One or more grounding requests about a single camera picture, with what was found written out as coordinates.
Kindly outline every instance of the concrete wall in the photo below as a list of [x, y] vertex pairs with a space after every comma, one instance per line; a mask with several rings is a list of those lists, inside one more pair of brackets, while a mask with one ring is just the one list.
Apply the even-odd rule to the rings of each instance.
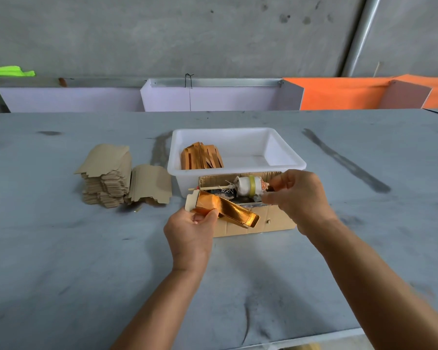
[[438, 76], [438, 0], [381, 0], [354, 76]]
[[0, 66], [40, 76], [336, 76], [363, 0], [0, 0]]

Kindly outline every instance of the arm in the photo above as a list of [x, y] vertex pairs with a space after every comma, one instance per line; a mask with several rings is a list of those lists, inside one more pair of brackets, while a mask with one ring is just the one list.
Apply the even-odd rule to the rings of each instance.
[[336, 216], [319, 178], [289, 170], [276, 177], [277, 204], [325, 258], [375, 349], [438, 349], [438, 313]]
[[169, 218], [164, 233], [174, 259], [172, 272], [131, 320], [112, 349], [172, 347], [206, 270], [217, 217], [217, 210], [202, 219], [181, 208]]

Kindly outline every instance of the open cardboard box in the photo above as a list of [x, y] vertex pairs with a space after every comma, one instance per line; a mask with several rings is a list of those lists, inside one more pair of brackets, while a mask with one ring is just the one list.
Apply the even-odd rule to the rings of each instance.
[[[233, 182], [235, 177], [247, 177], [254, 175], [261, 177], [265, 182], [269, 182], [274, 176], [281, 174], [281, 172], [254, 172], [241, 174], [227, 174], [227, 175], [210, 175], [199, 178], [198, 188], [216, 187], [228, 185]], [[187, 196], [185, 209], [192, 211], [196, 207], [195, 194]], [[277, 205], [265, 205], [262, 202], [248, 202], [238, 204], [243, 208], [250, 210], [257, 214], [260, 219], [255, 227], [243, 227], [227, 221], [226, 218], [220, 218], [214, 230], [214, 237], [236, 236], [251, 233], [271, 232], [284, 229], [294, 229], [296, 224], [287, 214], [282, 211]]]

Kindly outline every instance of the hand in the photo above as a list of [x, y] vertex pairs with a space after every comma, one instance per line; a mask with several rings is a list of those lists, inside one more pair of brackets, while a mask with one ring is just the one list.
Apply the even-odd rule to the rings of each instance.
[[315, 173], [290, 169], [274, 177], [269, 184], [275, 192], [263, 194], [263, 202], [278, 205], [298, 225], [302, 234], [306, 234], [305, 228], [309, 224], [337, 219]]
[[164, 226], [174, 259], [173, 271], [192, 271], [203, 276], [212, 249], [212, 235], [219, 211], [204, 217], [181, 208]]

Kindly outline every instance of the neon green fabric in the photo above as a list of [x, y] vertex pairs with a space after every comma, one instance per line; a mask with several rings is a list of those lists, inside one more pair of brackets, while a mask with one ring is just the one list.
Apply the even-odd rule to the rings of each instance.
[[23, 72], [19, 66], [3, 66], [0, 67], [0, 76], [33, 77], [36, 73], [34, 71]]

